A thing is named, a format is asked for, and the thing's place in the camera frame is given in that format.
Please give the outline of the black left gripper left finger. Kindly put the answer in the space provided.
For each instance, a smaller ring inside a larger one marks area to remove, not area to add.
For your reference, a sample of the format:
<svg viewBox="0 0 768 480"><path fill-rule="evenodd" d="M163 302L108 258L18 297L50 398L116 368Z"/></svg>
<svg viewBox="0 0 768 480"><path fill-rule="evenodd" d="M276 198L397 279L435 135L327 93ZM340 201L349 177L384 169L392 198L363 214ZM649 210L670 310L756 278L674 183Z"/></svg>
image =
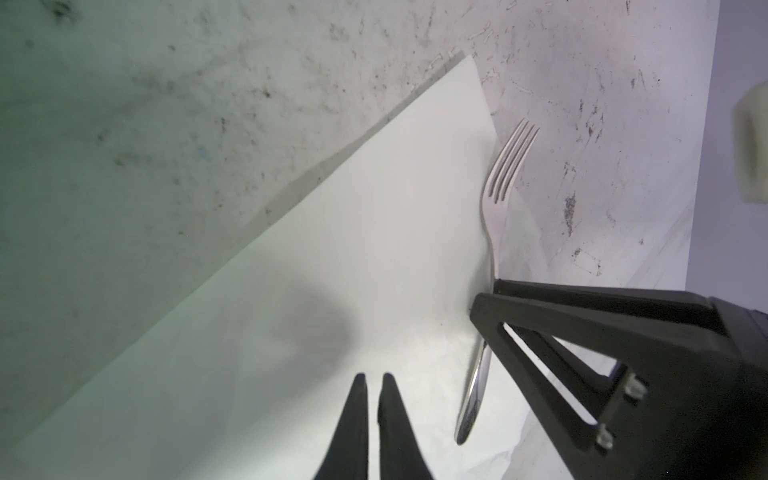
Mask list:
<svg viewBox="0 0 768 480"><path fill-rule="evenodd" d="M359 373L345 401L316 480L368 478L369 420L366 377Z"/></svg>

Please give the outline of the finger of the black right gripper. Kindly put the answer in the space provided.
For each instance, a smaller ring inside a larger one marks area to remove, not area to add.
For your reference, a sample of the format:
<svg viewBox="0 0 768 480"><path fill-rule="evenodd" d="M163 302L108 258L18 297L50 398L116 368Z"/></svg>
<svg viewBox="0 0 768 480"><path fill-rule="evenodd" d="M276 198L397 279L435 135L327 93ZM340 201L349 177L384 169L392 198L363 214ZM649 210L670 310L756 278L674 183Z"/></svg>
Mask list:
<svg viewBox="0 0 768 480"><path fill-rule="evenodd" d="M576 479L763 479L767 316L686 291L499 280L473 325Z"/></svg>

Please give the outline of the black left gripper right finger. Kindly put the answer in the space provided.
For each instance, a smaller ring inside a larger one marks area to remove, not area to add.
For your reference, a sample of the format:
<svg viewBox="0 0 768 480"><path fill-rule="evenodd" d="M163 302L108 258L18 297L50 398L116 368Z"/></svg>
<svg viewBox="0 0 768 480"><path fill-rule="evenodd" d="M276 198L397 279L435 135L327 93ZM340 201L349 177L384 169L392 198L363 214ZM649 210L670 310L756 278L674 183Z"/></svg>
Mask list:
<svg viewBox="0 0 768 480"><path fill-rule="evenodd" d="M428 479L433 476L424 461L396 380L383 376L377 412L381 480Z"/></svg>

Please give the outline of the silver fork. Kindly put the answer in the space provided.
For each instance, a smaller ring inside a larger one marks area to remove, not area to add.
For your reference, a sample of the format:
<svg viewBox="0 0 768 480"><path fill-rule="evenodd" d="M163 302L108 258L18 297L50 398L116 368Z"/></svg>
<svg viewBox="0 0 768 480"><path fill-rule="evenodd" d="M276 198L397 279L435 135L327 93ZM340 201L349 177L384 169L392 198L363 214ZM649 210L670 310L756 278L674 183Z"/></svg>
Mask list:
<svg viewBox="0 0 768 480"><path fill-rule="evenodd" d="M517 124L494 160L481 192L482 223L490 246L491 287L499 278L499 260L512 187L539 131L529 120L523 119ZM492 351L480 336L454 432L457 445L467 441L475 425L485 394L491 358Z"/></svg>

